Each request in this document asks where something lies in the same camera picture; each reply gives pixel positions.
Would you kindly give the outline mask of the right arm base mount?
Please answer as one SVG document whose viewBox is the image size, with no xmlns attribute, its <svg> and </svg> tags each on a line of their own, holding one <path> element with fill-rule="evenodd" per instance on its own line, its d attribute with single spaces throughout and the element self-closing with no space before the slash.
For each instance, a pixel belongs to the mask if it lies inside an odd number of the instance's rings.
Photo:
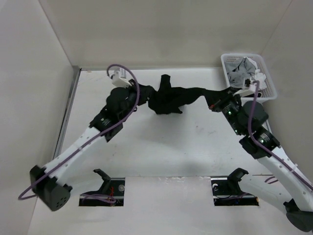
<svg viewBox="0 0 313 235">
<path fill-rule="evenodd" d="M 243 192 L 239 187 L 241 179 L 248 171 L 238 168 L 228 176 L 211 178 L 214 206 L 259 206 L 256 196 Z"/>
</svg>

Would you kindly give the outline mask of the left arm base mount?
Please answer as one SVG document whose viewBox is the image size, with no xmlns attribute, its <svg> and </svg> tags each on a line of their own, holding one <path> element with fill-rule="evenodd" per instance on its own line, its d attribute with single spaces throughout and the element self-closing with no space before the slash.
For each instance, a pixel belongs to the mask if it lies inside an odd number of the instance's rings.
<svg viewBox="0 0 313 235">
<path fill-rule="evenodd" d="M 80 196 L 80 207 L 122 207 L 124 206 L 125 178 L 111 178 L 101 169 L 94 169 L 102 184 L 97 190 L 90 190 Z"/>
</svg>

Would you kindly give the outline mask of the black tank top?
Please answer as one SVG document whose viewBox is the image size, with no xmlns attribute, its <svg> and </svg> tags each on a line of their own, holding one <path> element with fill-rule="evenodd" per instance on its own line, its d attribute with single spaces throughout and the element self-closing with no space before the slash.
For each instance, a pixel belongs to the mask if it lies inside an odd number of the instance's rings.
<svg viewBox="0 0 313 235">
<path fill-rule="evenodd" d="M 229 93 L 230 88 L 214 91 L 199 87 L 172 87 L 170 76 L 164 74 L 161 76 L 159 90 L 153 91 L 148 100 L 148 107 L 158 115 L 182 114 L 179 109 L 181 106 L 192 104 L 201 96 L 204 96 L 210 107 Z"/>
</svg>

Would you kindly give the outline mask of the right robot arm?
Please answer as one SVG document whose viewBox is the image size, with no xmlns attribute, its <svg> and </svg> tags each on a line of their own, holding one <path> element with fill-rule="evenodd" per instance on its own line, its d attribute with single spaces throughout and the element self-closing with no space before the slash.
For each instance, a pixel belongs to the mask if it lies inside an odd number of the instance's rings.
<svg viewBox="0 0 313 235">
<path fill-rule="evenodd" d="M 247 170 L 237 168 L 226 180 L 228 190 L 236 196 L 248 193 L 261 198 L 282 213 L 303 232 L 313 230 L 313 185 L 284 152 L 278 139 L 263 124 L 268 119 L 262 104 L 256 100 L 241 103 L 232 93 L 209 106 L 221 112 L 236 135 L 242 148 L 266 167 L 282 185 L 274 185 L 255 178 Z"/>
</svg>

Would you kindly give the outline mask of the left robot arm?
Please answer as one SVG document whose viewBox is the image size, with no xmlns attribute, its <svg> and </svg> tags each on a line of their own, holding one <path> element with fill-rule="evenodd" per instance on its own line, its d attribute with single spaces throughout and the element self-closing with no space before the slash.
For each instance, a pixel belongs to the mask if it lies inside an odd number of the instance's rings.
<svg viewBox="0 0 313 235">
<path fill-rule="evenodd" d="M 82 163 L 83 153 L 98 140 L 109 142 L 123 128 L 123 123 L 152 96 L 152 86 L 131 85 L 114 88 L 106 105 L 89 123 L 88 128 L 67 150 L 43 167 L 30 170 L 32 191 L 51 210 L 57 211 L 78 187 L 67 183 L 70 175 Z"/>
</svg>

